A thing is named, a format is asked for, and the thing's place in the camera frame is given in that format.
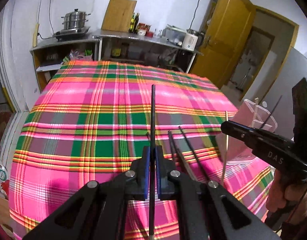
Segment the person's right hand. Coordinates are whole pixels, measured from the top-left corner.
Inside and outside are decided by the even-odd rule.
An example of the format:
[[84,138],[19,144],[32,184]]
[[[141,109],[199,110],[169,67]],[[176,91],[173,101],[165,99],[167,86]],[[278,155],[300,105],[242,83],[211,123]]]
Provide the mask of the person's right hand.
[[[285,189],[281,184],[281,173],[275,170],[274,179],[269,189],[269,195],[266,201],[266,208],[270,212],[276,212],[283,209],[287,201],[299,202],[307,189],[307,185],[289,185]],[[292,225],[300,224],[307,217],[307,192],[296,209],[294,215],[289,220]]]

